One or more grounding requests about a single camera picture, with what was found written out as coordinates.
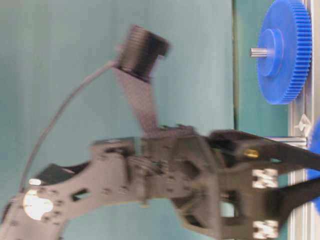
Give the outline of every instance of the gear teeth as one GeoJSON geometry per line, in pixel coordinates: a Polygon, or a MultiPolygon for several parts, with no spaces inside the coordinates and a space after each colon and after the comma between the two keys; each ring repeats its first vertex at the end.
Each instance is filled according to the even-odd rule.
{"type": "Polygon", "coordinates": [[[308,12],[302,3],[290,1],[292,13],[295,16],[297,31],[296,59],[292,78],[279,104],[289,104],[303,89],[312,58],[312,25],[308,12]]]}

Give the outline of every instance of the bolt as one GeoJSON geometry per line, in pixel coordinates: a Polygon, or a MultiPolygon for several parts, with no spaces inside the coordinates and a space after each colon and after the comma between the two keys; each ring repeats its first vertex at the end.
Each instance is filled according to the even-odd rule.
{"type": "Polygon", "coordinates": [[[257,159],[259,157],[259,152],[254,149],[246,149],[243,155],[251,159],[257,159]]]}

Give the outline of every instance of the screw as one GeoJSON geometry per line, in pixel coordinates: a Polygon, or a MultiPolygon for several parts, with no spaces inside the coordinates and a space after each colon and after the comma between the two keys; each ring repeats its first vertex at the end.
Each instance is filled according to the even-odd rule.
{"type": "Polygon", "coordinates": [[[109,188],[105,188],[105,189],[102,190],[102,194],[103,195],[109,195],[109,194],[111,194],[111,190],[109,188]]]}
{"type": "Polygon", "coordinates": [[[167,182],[168,183],[173,183],[173,182],[175,182],[175,177],[174,176],[168,176],[168,178],[167,178],[167,182]]]}
{"type": "Polygon", "coordinates": [[[122,186],[119,189],[120,194],[126,194],[128,192],[128,188],[126,186],[122,186]]]}
{"type": "Polygon", "coordinates": [[[49,191],[48,195],[51,197],[55,197],[58,195],[58,192],[56,190],[51,190],[51,191],[49,191]]]}
{"type": "Polygon", "coordinates": [[[12,227],[17,227],[19,224],[18,224],[18,221],[12,220],[11,223],[10,223],[10,225],[11,225],[12,227]]]}
{"type": "Polygon", "coordinates": [[[50,221],[50,217],[44,216],[41,221],[42,221],[43,223],[47,223],[47,222],[50,221]]]}
{"type": "Polygon", "coordinates": [[[98,156],[98,158],[97,158],[99,161],[105,161],[105,160],[107,160],[107,157],[105,156],[105,155],[100,155],[100,156],[98,156]]]}
{"type": "Polygon", "coordinates": [[[57,200],[54,202],[54,204],[57,206],[57,207],[61,207],[63,204],[64,204],[64,201],[62,200],[57,200]]]}
{"type": "Polygon", "coordinates": [[[61,212],[59,212],[59,211],[55,211],[54,213],[53,213],[53,217],[54,218],[57,218],[57,217],[59,217],[61,215],[61,212]]]}
{"type": "Polygon", "coordinates": [[[38,194],[43,194],[45,191],[46,191],[46,189],[45,189],[44,187],[41,187],[41,188],[37,191],[37,193],[38,193],[38,194]]]}

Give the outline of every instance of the blue gear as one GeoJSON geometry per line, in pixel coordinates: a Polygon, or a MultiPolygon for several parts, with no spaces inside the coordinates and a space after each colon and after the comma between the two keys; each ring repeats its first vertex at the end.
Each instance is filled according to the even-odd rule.
{"type": "MultiPolygon", "coordinates": [[[[313,130],[309,150],[315,154],[320,154],[320,120],[318,121],[318,123],[316,124],[313,130]]],[[[307,169],[307,179],[311,180],[316,178],[320,178],[320,171],[307,169]]],[[[312,202],[314,203],[315,208],[318,214],[320,215],[320,197],[314,199],[312,202]]]]}
{"type": "Polygon", "coordinates": [[[304,87],[312,56],[312,26],[300,0],[275,0],[264,17],[256,61],[260,90],[269,104],[289,104],[304,87]]]}

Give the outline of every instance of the black cylindrical camera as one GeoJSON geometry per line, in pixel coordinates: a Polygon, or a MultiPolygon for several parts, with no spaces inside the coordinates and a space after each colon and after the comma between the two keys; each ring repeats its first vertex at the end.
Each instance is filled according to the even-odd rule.
{"type": "Polygon", "coordinates": [[[148,82],[159,56],[165,56],[168,49],[169,43],[164,38],[133,25],[115,67],[148,82]]]}

